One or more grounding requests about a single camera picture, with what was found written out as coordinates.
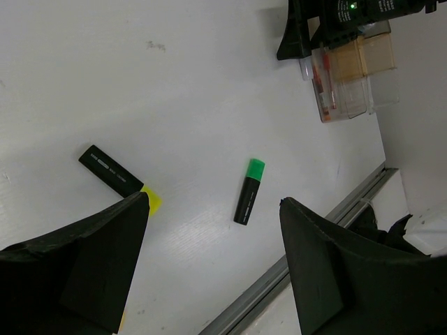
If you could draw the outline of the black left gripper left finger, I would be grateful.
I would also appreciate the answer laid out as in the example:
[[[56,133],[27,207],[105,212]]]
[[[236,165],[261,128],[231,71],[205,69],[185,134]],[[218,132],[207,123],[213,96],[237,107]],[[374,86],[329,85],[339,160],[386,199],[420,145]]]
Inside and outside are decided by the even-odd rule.
[[[1,251],[2,334],[117,334],[145,236],[137,192]]]

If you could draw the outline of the red gel pen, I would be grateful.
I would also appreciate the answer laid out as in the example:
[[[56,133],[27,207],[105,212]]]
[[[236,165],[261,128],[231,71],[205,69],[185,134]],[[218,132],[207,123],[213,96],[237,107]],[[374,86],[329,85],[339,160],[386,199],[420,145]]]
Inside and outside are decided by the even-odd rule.
[[[332,80],[331,80],[330,57],[327,52],[323,53],[323,66],[324,66],[325,73],[326,73],[326,76],[328,79],[328,88],[330,91],[331,108],[335,110],[337,108],[337,104],[336,104],[336,98],[335,98],[335,91],[333,89]]]

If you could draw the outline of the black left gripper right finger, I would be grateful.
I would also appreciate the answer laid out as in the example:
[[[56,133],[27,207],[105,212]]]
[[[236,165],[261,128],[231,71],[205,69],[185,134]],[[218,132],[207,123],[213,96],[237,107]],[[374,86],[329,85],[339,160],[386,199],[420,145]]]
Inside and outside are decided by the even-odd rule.
[[[317,313],[298,295],[302,334],[445,334],[446,257],[413,255],[348,229],[319,228],[339,253],[332,268],[349,305],[315,327]]]

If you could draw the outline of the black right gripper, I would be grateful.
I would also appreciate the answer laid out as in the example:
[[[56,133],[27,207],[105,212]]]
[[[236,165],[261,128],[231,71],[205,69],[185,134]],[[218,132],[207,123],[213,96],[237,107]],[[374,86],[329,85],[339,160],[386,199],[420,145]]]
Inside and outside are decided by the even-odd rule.
[[[369,22],[368,7],[368,1],[307,1],[306,10],[305,1],[289,0],[277,60],[304,59],[312,55],[312,48],[335,48],[356,39],[359,27]],[[311,38],[308,16],[319,19]]]

